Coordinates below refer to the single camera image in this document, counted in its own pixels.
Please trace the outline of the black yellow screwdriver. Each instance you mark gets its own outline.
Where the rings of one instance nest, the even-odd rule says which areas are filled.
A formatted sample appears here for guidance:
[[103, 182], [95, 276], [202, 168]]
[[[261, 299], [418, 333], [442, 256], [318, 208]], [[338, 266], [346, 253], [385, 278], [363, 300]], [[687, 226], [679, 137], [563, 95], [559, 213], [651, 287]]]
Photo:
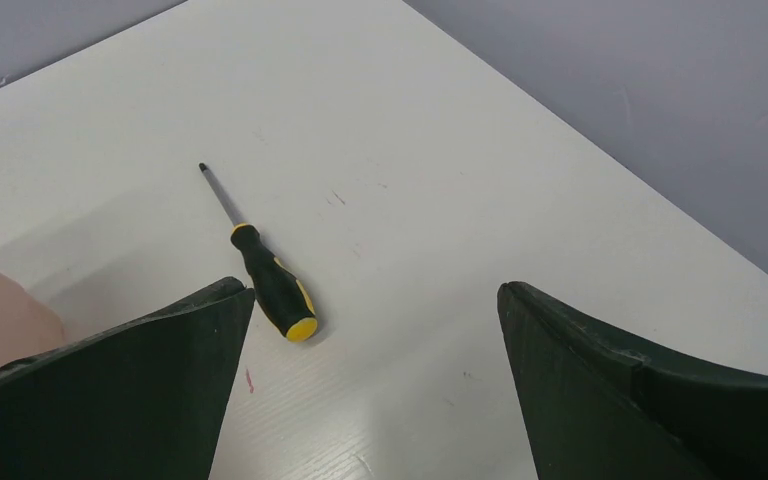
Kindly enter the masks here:
[[230, 242], [243, 258], [264, 315], [290, 342], [304, 342], [313, 337], [319, 322], [302, 282], [267, 247], [259, 230], [243, 219], [208, 165], [200, 163], [198, 168], [233, 224]]

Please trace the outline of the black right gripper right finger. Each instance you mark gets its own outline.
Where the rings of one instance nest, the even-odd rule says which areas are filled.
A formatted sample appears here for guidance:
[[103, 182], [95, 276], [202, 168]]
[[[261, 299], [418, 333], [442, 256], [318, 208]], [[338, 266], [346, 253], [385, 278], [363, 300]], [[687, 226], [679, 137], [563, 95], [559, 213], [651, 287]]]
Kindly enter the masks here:
[[524, 282], [497, 310], [542, 479], [768, 479], [768, 375], [702, 360]]

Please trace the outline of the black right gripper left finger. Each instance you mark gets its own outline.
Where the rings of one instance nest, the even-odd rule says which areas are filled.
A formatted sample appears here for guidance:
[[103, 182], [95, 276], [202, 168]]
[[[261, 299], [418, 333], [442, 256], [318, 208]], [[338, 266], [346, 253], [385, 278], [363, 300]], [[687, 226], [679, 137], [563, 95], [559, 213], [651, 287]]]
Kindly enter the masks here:
[[255, 295], [225, 277], [0, 367], [0, 479], [206, 479]]

